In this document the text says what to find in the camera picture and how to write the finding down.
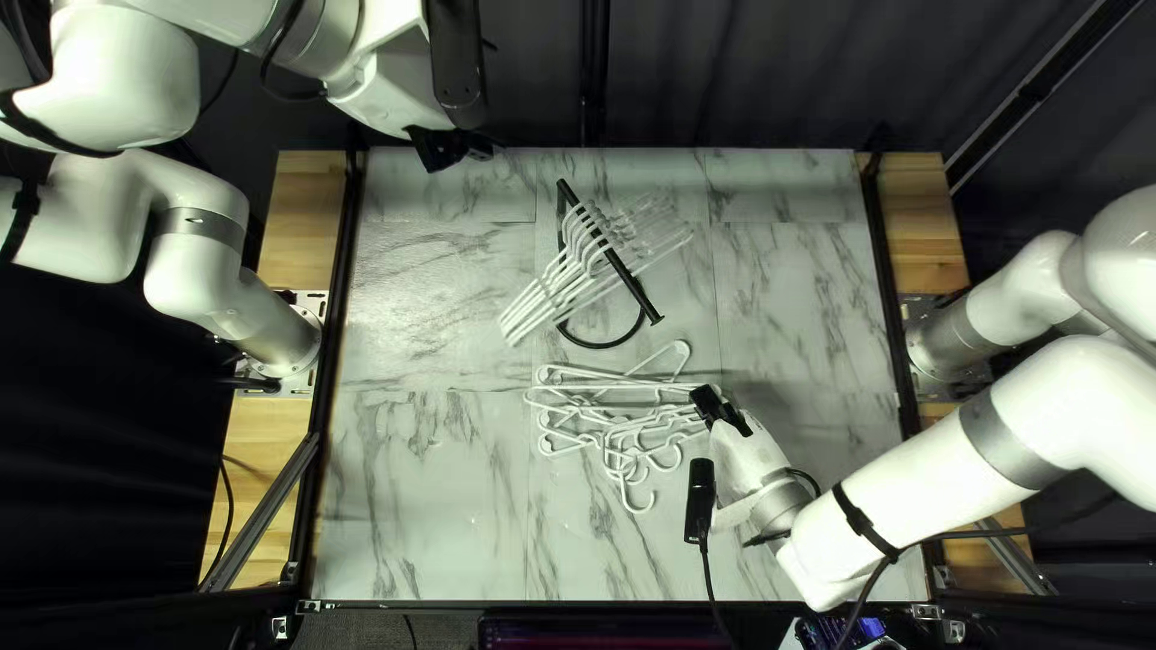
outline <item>cable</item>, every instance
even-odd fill
[[[221,77],[221,83],[217,84],[217,89],[213,91],[209,99],[201,104],[201,110],[197,112],[197,117],[200,118],[206,111],[213,108],[213,104],[221,98],[221,94],[224,93],[224,87],[229,84],[229,80],[232,79],[234,71],[237,69],[237,59],[240,58],[240,50],[232,51],[232,58],[229,59],[229,67],[224,71],[224,76]]]
[[[617,339],[614,339],[613,341],[607,341],[605,344],[602,344],[602,342],[594,342],[594,341],[587,341],[587,340],[579,339],[578,337],[571,334],[570,330],[566,328],[566,324],[570,323],[569,319],[563,320],[562,323],[558,323],[557,325],[555,325],[555,327],[558,328],[558,333],[560,334],[562,334],[568,341],[570,341],[571,344],[573,344],[576,346],[581,346],[584,348],[590,348],[590,349],[610,349],[613,347],[621,346],[622,344],[629,341],[630,337],[633,337],[635,334],[637,334],[638,330],[643,328],[643,320],[645,320],[645,319],[646,319],[646,310],[644,310],[642,308],[638,308],[638,318],[635,320],[633,326],[630,327],[630,331],[627,332],[625,334],[618,337]]]
[[[265,90],[269,97],[277,99],[280,102],[311,102],[313,99],[319,99],[325,97],[325,89],[321,90],[310,90],[303,93],[282,93],[269,86],[269,65],[273,64],[273,57],[276,56],[277,49],[281,47],[281,43],[289,35],[289,30],[292,29],[292,24],[297,22],[297,16],[301,14],[302,7],[305,6],[305,0],[294,0],[294,3],[289,6],[289,10],[286,12],[286,22],[281,24],[281,29],[273,35],[273,39],[269,40],[269,49],[265,51],[265,56],[261,57],[261,67],[258,72],[258,79],[261,81],[261,89]]]
[[[887,569],[889,564],[890,561],[887,557],[883,557],[879,561],[879,564],[875,566],[875,570],[870,573],[870,576],[867,577],[867,582],[864,583],[862,591],[859,592],[859,599],[855,600],[854,607],[851,608],[851,614],[847,615],[846,627],[843,628],[843,634],[835,643],[835,648],[832,650],[843,650],[847,645],[847,640],[851,638],[851,630],[854,629],[855,622],[859,621],[859,615],[864,611],[864,605],[867,603],[867,594],[870,593],[872,588],[874,588],[875,583],[879,582],[879,576],[883,575],[883,569]]]
[[[984,538],[984,537],[1009,537],[1015,534],[1031,534],[1047,529],[1054,529],[1055,526],[1062,526],[1065,524],[1070,524],[1073,522],[1079,522],[1084,517],[1094,515],[1102,510],[1109,503],[1116,501],[1119,495],[1117,493],[1111,493],[1105,496],[1092,501],[1088,505],[1067,515],[1060,517],[1054,522],[1046,522],[1044,524],[1036,524],[1033,526],[1021,526],[1015,529],[1000,529],[998,531],[953,531],[940,534],[933,534],[928,537],[925,541],[939,541],[943,539],[970,539],[970,538]]]
[[[417,635],[414,634],[414,625],[409,622],[409,614],[401,614],[401,620],[406,621],[406,627],[409,628],[409,641],[414,644],[414,650],[417,650]]]
[[[276,379],[258,379],[257,377],[217,377],[213,379],[217,384],[232,386],[237,390],[259,390],[267,393],[275,393],[281,390],[281,382]]]
[[[823,494],[823,490],[820,489],[818,487],[818,481],[816,481],[815,478],[808,474],[807,472],[803,472],[802,470],[795,470],[794,467],[787,467],[787,473],[791,474],[792,477],[799,477],[800,479],[807,481],[807,483],[810,485],[810,490],[814,498],[818,498],[818,495]]]
[[[702,535],[699,539],[703,540],[698,545],[698,552],[703,556],[703,579],[706,581],[706,598],[711,603],[711,615],[714,616],[714,625],[719,628],[719,633],[726,638],[732,650],[734,650],[734,638],[731,637],[731,631],[727,630],[726,623],[722,622],[722,613],[719,612],[719,604],[714,600],[714,585],[711,583],[711,561],[706,555],[706,535]]]
[[[205,571],[205,577],[208,578],[213,574],[213,569],[216,568],[217,563],[221,562],[221,556],[224,555],[224,547],[229,545],[229,532],[232,530],[232,483],[229,482],[229,472],[224,468],[224,459],[221,460],[221,480],[224,481],[224,494],[229,500],[229,515],[224,519],[224,532],[221,533],[221,546],[217,546],[217,554],[213,557],[213,563],[209,564],[207,571]]]
[[[791,537],[791,531],[790,530],[779,531],[777,533],[756,534],[755,537],[753,537],[753,538],[748,539],[747,541],[742,542],[742,547],[743,548],[749,548],[751,546],[758,546],[759,544],[766,544],[768,541],[773,541],[776,539],[783,539],[785,537]]]
[[[44,65],[40,53],[36,51],[36,46],[32,44],[32,35],[29,34],[28,23],[24,22],[24,12],[20,7],[20,0],[6,0],[3,13],[5,17],[8,19],[8,24],[15,32],[20,54],[24,58],[24,65],[28,66],[28,72],[32,76],[32,81],[35,83],[44,83],[52,76],[52,73],[49,72],[49,67]]]

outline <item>wooden board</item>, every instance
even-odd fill
[[[861,169],[870,155],[859,154],[858,158]],[[880,168],[879,187],[896,290],[901,294],[950,294],[969,287],[968,266],[940,154],[885,155]],[[956,406],[920,404],[924,428]],[[995,518],[1005,527],[1023,525],[1018,504]],[[1030,556],[1028,538],[1018,535],[1014,539]],[[1023,583],[1003,568],[986,541],[947,540],[943,551],[961,589],[1027,593]]]
[[[258,263],[258,275],[266,285],[286,289],[329,287],[343,191],[341,152],[281,153]],[[230,542],[305,436],[311,407],[310,399],[234,398],[224,453],[240,465],[225,464],[235,503]],[[294,488],[232,583],[235,589],[280,578],[289,557],[296,505]],[[224,483],[218,478],[201,577],[216,555],[227,514]]]

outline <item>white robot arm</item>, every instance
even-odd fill
[[[458,1],[427,6],[442,24],[476,19],[473,5],[446,17]],[[181,28],[321,80],[334,105],[399,138],[412,126],[453,128],[446,110],[477,119],[480,66],[477,83],[435,96],[422,0],[57,0],[52,9],[52,76],[43,83],[32,84],[0,30],[0,138],[59,154],[44,187],[0,179],[5,261],[118,282],[136,264],[151,212],[160,228],[144,276],[149,303],[230,341],[262,375],[305,371],[317,327],[240,266],[245,197],[136,149],[197,120],[197,47]],[[480,44],[464,40],[480,57]]]
[[[5,58],[13,86],[0,93],[0,138],[99,156],[184,135],[200,83],[180,28],[255,56],[275,47],[274,62],[319,79],[332,104],[398,138],[408,126],[453,128],[445,106],[483,93],[475,83],[455,89],[466,97],[435,96],[421,0],[57,0],[52,77],[28,87],[22,61]]]
[[[15,207],[37,199],[35,214]],[[10,261],[102,283],[132,272],[151,212],[160,223],[144,297],[157,311],[228,340],[268,377],[303,371],[317,355],[317,327],[240,266],[249,201],[214,176],[139,149],[111,158],[60,154],[39,189],[0,178],[0,206]]]
[[[840,498],[837,490],[809,503],[794,488],[759,493],[781,478],[785,463],[758,451],[775,446],[770,435],[744,438],[714,422],[722,507],[716,524],[731,525],[734,517],[722,516],[727,507],[743,503],[756,530],[778,537],[769,544],[807,604],[827,611],[862,588],[884,551],[987,517],[1073,470],[1088,468],[1156,511],[1154,281],[1156,186],[1109,205],[1083,237],[1037,237],[996,275],[909,332],[912,363],[950,381],[1052,325],[1077,323],[1103,335],[1074,334],[1046,346],[844,479]],[[759,455],[769,460],[756,461]],[[763,503],[746,498],[754,495]],[[858,531],[857,511],[869,522],[854,524]]]

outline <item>pile of hangers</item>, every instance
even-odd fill
[[[676,367],[665,379],[645,378],[655,360],[674,355]],[[653,492],[644,505],[631,500],[631,488],[650,472],[674,472],[682,465],[681,443],[706,433],[695,412],[690,391],[702,385],[679,383],[690,359],[690,346],[673,341],[617,375],[549,363],[538,368],[538,383],[525,401],[535,411],[541,431],[538,451],[556,459],[591,449],[602,470],[618,487],[622,505],[640,515],[653,508]]]
[[[675,217],[668,194],[647,195],[614,216],[593,201],[575,205],[562,217],[562,249],[502,312],[498,325],[511,346],[542,324],[557,324],[622,285],[609,261],[617,254],[637,276],[692,238]]]

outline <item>marble tile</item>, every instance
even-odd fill
[[[516,390],[526,348],[497,317],[529,282],[532,223],[364,220],[346,320],[342,383],[395,390]]]
[[[625,370],[684,339],[684,376],[721,384],[824,487],[898,443],[850,154],[523,149],[437,178],[416,156],[371,161],[314,597],[704,599],[698,552],[682,541],[687,465],[631,488],[632,501],[657,498],[635,516],[595,457],[541,458],[520,401],[540,363]],[[557,253],[558,177],[607,210],[665,194],[696,230],[642,276],[666,318],[612,350],[553,328],[511,349],[497,328]],[[608,340],[637,312],[621,289],[571,331]],[[705,446],[684,443],[686,457]],[[740,548],[751,533],[712,542],[718,597],[798,599],[768,549]],[[926,597],[919,552],[909,555],[874,599]]]
[[[724,389],[787,458],[829,487],[898,444],[867,227],[724,223],[711,243]]]
[[[699,149],[713,222],[866,222],[854,154]]]
[[[519,393],[341,391],[313,597],[521,600],[526,418]]]
[[[365,213],[386,221],[534,221],[533,176],[517,152],[429,173],[413,149],[370,152]]]
[[[639,276],[647,297],[665,317],[649,322],[629,341],[610,350],[592,350],[566,341],[554,327],[542,327],[527,338],[534,364],[557,362],[627,370],[666,344],[690,344],[688,378],[717,382],[719,371],[718,323],[714,316],[714,274],[703,176],[690,150],[607,149],[577,150],[534,156],[538,179],[535,246],[538,268],[557,254],[556,183],[565,178],[580,199],[593,199],[603,212],[623,209],[639,198],[668,197],[672,215],[695,231],[695,238]],[[638,317],[638,303],[620,287],[570,319],[568,327],[588,341],[609,341],[627,331]]]

